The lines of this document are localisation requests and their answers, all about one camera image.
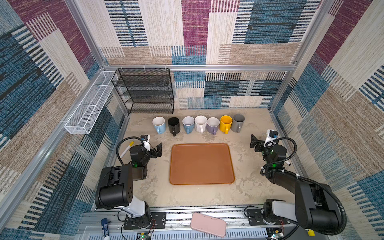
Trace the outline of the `grey mug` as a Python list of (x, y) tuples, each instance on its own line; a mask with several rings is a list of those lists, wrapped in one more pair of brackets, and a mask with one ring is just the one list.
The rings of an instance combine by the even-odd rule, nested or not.
[(234, 115), (231, 130), (235, 133), (240, 133), (244, 122), (245, 122), (245, 116), (241, 114)]

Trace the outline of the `light blue mug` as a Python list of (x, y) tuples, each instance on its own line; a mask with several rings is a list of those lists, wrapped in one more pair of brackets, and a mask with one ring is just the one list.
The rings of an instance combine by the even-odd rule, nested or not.
[(152, 123), (158, 134), (163, 134), (166, 131), (166, 121), (163, 117), (155, 117)]

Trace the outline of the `black mug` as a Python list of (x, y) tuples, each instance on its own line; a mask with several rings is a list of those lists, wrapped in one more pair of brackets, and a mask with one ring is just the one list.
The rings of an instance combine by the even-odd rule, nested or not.
[(172, 117), (168, 119), (168, 126), (170, 133), (175, 137), (181, 130), (180, 120), (177, 117)]

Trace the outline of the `yellow mug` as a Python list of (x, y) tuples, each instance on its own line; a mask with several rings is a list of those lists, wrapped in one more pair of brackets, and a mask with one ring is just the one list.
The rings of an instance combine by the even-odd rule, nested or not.
[(219, 130), (227, 135), (231, 129), (233, 119), (230, 116), (224, 115), (220, 118)]

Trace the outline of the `blue patterned mug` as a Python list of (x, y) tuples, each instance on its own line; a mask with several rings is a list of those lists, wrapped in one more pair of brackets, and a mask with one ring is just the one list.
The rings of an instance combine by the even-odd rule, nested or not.
[(189, 135), (193, 132), (195, 129), (195, 118), (191, 116), (186, 116), (183, 118), (183, 126), (186, 131), (186, 133)]

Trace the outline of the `purple mug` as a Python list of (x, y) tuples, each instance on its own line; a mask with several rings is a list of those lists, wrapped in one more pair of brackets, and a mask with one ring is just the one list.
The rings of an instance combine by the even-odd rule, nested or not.
[(216, 135), (220, 127), (220, 120), (215, 117), (210, 117), (207, 120), (207, 131), (212, 134)]

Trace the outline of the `white faceted mug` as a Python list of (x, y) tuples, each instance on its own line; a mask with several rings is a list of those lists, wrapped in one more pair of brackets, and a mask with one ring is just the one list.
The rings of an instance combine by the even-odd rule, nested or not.
[(205, 132), (207, 127), (208, 119), (205, 116), (197, 116), (195, 117), (195, 130), (196, 132), (202, 134)]

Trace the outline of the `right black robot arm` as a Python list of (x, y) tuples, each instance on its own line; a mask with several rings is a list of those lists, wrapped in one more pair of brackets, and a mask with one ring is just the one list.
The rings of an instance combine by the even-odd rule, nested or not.
[(261, 211), (264, 222), (271, 225), (280, 219), (287, 219), (298, 227), (323, 235), (339, 235), (347, 225), (344, 206), (330, 186), (286, 170), (284, 164), (295, 156), (298, 146), (293, 139), (285, 139), (294, 146), (289, 156), (288, 150), (279, 144), (283, 138), (278, 137), (277, 131), (270, 131), (264, 141), (251, 135), (250, 147), (256, 153), (261, 153), (265, 161), (261, 176), (295, 195), (293, 204), (281, 200), (266, 200)]

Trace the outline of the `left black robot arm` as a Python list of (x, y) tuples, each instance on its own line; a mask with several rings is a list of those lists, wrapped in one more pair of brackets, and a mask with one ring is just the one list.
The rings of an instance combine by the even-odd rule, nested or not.
[[(119, 150), (121, 144), (128, 140), (138, 140), (140, 144), (130, 148), (131, 161), (124, 164)], [(121, 165), (102, 169), (95, 196), (97, 209), (115, 209), (124, 212), (126, 220), (141, 229), (149, 227), (154, 219), (148, 203), (134, 196), (134, 171), (140, 171), (141, 179), (145, 179), (150, 159), (161, 157), (163, 153), (162, 143), (156, 148), (150, 146), (149, 149), (146, 148), (146, 143), (148, 140), (140, 136), (127, 137), (116, 145), (116, 155)]]

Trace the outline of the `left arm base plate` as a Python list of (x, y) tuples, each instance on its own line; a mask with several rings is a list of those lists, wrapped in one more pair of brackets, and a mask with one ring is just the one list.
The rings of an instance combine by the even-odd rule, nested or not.
[(124, 230), (149, 230), (149, 229), (164, 229), (167, 220), (166, 212), (153, 212), (149, 219), (146, 216), (140, 218), (129, 218), (128, 215), (125, 217), (123, 229)]

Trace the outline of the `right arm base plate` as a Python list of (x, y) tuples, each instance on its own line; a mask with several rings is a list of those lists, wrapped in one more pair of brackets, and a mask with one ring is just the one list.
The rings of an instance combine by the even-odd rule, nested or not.
[(266, 225), (289, 225), (291, 222), (286, 218), (272, 217), (272, 219), (266, 220), (261, 209), (250, 208), (245, 210), (246, 217), (249, 220), (250, 226), (266, 226)]

